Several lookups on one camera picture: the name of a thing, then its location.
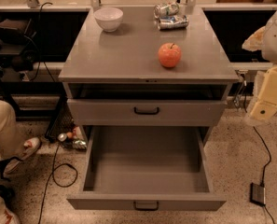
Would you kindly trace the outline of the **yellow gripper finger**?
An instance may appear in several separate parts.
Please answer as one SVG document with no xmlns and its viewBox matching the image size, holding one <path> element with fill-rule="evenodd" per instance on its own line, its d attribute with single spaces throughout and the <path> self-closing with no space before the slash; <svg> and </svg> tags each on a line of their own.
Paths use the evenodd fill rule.
<svg viewBox="0 0 277 224">
<path fill-rule="evenodd" d="M 242 49 L 248 51 L 262 50 L 265 27 L 257 29 L 242 44 Z"/>
<path fill-rule="evenodd" d="M 251 121 L 269 121 L 277 112 L 277 65 L 255 77 L 253 98 L 248 106 Z"/>
</svg>

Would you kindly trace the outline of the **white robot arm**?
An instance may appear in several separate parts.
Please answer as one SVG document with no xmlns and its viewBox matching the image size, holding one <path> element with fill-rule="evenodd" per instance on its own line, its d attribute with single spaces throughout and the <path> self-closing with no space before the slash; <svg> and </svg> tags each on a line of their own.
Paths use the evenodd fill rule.
<svg viewBox="0 0 277 224">
<path fill-rule="evenodd" d="M 257 126 L 269 121 L 277 112 L 277 11 L 265 26 L 243 42 L 242 48 L 260 50 L 263 59 L 273 64 L 266 72 L 256 73 L 253 98 L 247 107 L 245 122 Z"/>
</svg>

